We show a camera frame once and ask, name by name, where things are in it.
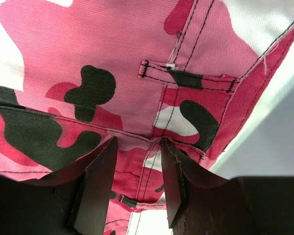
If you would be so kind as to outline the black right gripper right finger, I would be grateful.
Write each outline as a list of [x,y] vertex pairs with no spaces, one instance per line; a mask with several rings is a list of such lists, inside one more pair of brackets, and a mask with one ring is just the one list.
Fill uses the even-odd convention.
[[294,177],[225,179],[161,140],[169,228],[175,235],[294,235]]

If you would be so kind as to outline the pink camouflage trousers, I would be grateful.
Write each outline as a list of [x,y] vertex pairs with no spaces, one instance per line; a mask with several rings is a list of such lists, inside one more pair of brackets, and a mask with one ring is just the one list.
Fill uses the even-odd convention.
[[294,42],[294,0],[0,0],[0,175],[111,138],[103,235],[171,235],[161,140],[209,169]]

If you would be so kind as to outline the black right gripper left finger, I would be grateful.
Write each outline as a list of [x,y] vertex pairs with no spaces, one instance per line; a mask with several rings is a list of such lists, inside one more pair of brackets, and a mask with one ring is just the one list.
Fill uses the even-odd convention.
[[111,138],[41,179],[0,175],[0,235],[101,235],[117,161]]

